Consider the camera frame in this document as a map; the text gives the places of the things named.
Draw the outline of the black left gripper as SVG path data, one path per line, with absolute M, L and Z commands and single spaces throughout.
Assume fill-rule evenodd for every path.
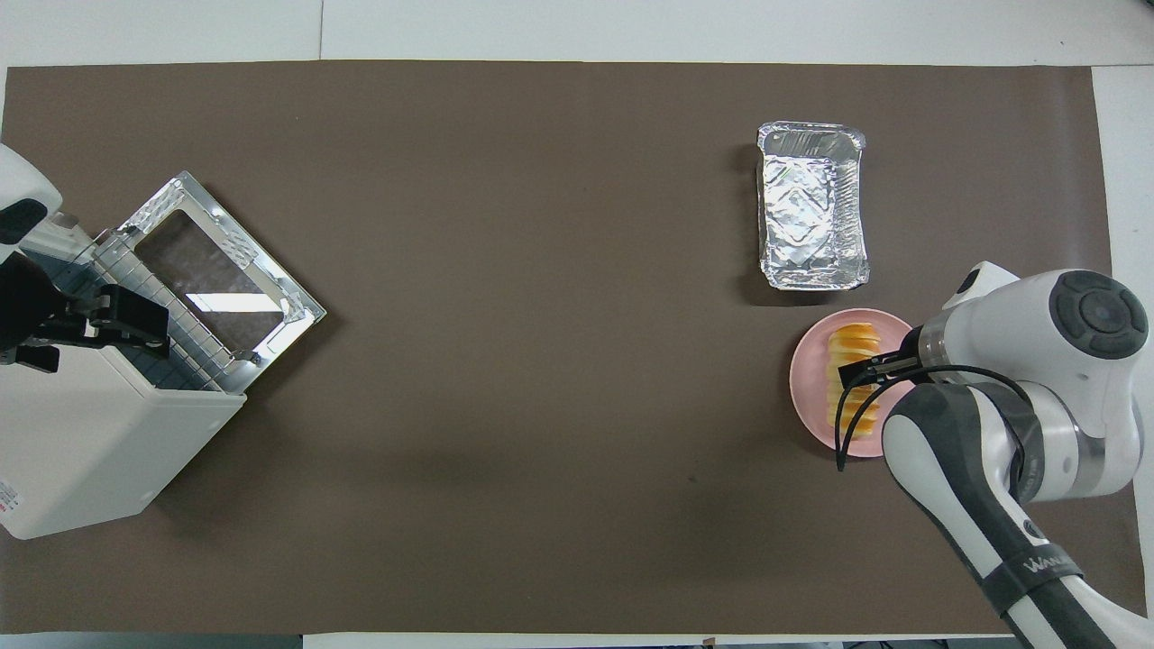
M 140 351 L 168 351 L 168 337 L 149 341 L 137 335 L 168 335 L 168 308 L 123 285 L 103 285 L 93 311 L 91 342 Z M 55 373 L 59 344 L 78 346 L 87 340 L 87 316 L 78 301 L 55 288 L 42 266 L 12 253 L 1 267 L 1 352 L 3 365 L 22 365 Z

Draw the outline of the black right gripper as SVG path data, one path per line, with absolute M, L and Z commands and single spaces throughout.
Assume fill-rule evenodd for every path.
M 922 366 L 920 364 L 920 333 L 923 327 L 912 328 L 902 337 L 900 346 L 896 351 L 839 366 L 841 387 L 857 388 L 865 385 L 878 385 L 884 379 L 893 379 L 912 370 L 919 370 Z

